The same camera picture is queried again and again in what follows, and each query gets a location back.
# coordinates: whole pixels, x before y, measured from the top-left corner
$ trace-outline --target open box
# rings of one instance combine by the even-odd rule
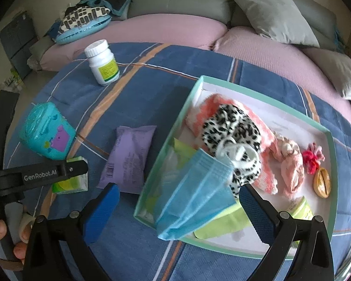
[[[321,166],[324,167],[330,175],[332,187],[330,196],[327,199],[322,199],[317,196],[313,190],[313,176],[306,174],[303,186],[296,197],[305,196],[313,214],[321,215],[324,218],[329,240],[331,240],[336,217],[338,179],[335,148],[330,131],[308,116],[273,98],[242,86],[208,76],[200,77],[186,99],[148,175],[146,184],[137,202],[134,217],[145,225],[154,228],[154,218],[146,209],[145,204],[147,198],[159,185],[162,166],[169,147],[173,144],[173,138],[177,138],[191,146],[194,144],[195,136],[184,124],[184,119],[191,107],[200,105],[204,99],[215,93],[235,99],[248,106],[270,129],[296,141],[301,151],[306,149],[308,144],[312,142],[316,142],[322,147],[325,161],[322,162]],[[272,159],[270,165],[278,181],[278,193],[276,195],[270,195],[257,188],[255,189],[263,199],[270,201],[278,211],[286,210],[290,205],[290,200],[285,198],[282,194],[285,184],[280,175],[280,163],[274,162],[274,159]],[[269,248],[267,244],[261,242],[253,226],[244,228],[240,231],[239,235],[230,233],[220,237],[201,240],[196,238],[194,233],[192,233],[182,238],[182,241],[225,254],[256,259],[261,259]],[[295,252],[296,249],[291,248],[287,258],[292,259]]]

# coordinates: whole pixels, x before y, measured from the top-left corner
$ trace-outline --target purple package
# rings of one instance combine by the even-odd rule
[[[98,188],[115,183],[121,192],[140,194],[144,166],[156,126],[117,128],[117,140],[101,174]]]

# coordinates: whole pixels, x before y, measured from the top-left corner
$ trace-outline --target orange stripe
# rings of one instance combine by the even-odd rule
[[[337,233],[337,232],[350,232],[351,231],[351,228],[350,229],[344,229],[344,230],[334,230],[333,233]]]
[[[311,94],[306,89],[302,88],[302,90],[303,90],[303,92],[305,94],[305,97],[307,98],[308,106],[310,107],[313,120],[317,121],[318,123],[320,123],[320,117],[317,114],[317,110],[316,110],[315,104],[314,104],[314,102],[312,100]]]
[[[181,246],[182,246],[182,241],[178,241],[177,246],[174,249],[173,255],[172,255],[172,257],[171,257],[171,259],[170,259],[170,261],[168,263],[167,269],[164,272],[164,276],[162,276],[162,278],[161,278],[161,281],[166,281],[167,280],[168,275],[170,273],[170,270],[171,270],[171,268],[173,266],[173,263],[174,263],[174,261],[175,261],[175,259],[177,257],[177,254],[178,254]]]
[[[168,47],[170,44],[162,44],[157,46],[156,48],[152,49],[148,54],[142,57],[139,62],[145,63],[148,60],[152,59],[158,52],[163,50],[164,48]],[[124,87],[129,83],[131,78],[136,74],[136,72],[142,67],[142,65],[133,65],[133,68],[127,72],[124,76],[118,80],[116,85],[111,89],[111,91],[100,101],[97,107],[92,111],[88,121],[79,132],[81,136],[87,137],[88,134],[91,132],[95,124],[99,121],[100,117],[105,113],[105,111],[112,105],[115,99],[120,95]],[[73,157],[77,150],[80,147],[80,143],[75,141],[69,151],[68,158]]]
[[[347,147],[347,146],[346,146],[344,143],[342,143],[339,139],[337,139],[337,138],[334,137],[333,140],[336,141],[337,143],[339,143],[341,146],[345,147],[346,150],[347,150],[348,152],[351,152],[351,148],[350,148],[350,147]]]
[[[103,149],[100,149],[99,147],[95,146],[92,142],[84,138],[82,135],[77,133],[77,136],[84,141],[84,143],[88,144],[91,148],[94,148],[95,150],[99,151],[101,154],[104,154],[106,156],[109,156],[108,152],[105,152]]]
[[[139,62],[145,63],[148,60],[152,59],[158,52],[163,50],[164,48],[168,47],[170,44],[162,44],[151,51],[147,53],[146,56],[142,57]],[[128,82],[131,80],[131,78],[136,74],[136,72],[142,67],[142,65],[133,65],[133,68],[127,72],[125,75],[123,75],[120,80],[116,83],[116,85],[113,87],[113,89],[100,101],[100,103],[97,105],[97,107],[92,111],[89,120],[86,122],[82,130],[80,131],[80,136],[88,136],[88,134],[91,132],[93,129],[94,125],[99,121],[100,117],[105,113],[105,111],[112,105],[114,100],[120,95],[121,91],[123,88],[128,84]],[[76,140],[74,141],[69,154],[67,156],[67,159],[72,158],[75,156],[77,153],[77,150],[79,149],[81,143]],[[52,203],[54,202],[56,198],[56,195],[52,192],[52,187],[49,189],[47,192],[46,197],[44,198],[41,208],[40,208],[40,214],[44,215],[45,217],[48,217],[49,215],[49,210],[52,206]]]
[[[234,59],[235,65],[234,65],[234,71],[233,71],[233,76],[232,76],[232,83],[235,82],[235,75],[237,74],[237,68],[238,68],[238,60]]]

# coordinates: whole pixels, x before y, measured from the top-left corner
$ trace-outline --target blue face mask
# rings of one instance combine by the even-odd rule
[[[178,240],[234,205],[228,182],[233,170],[199,149],[181,170],[164,174],[154,208],[158,238]]]

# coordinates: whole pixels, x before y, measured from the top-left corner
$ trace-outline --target pink pillow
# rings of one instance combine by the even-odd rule
[[[287,78],[326,101],[351,124],[351,104],[338,94],[317,65],[295,46],[261,37],[252,28],[238,26],[218,39],[213,51]]]
[[[40,64],[43,70],[59,71],[88,45],[100,39],[106,39],[108,43],[170,43],[211,50],[215,41],[226,32],[225,24],[209,18],[177,14],[144,15],[113,21],[101,31],[68,44],[55,44],[45,52]]]

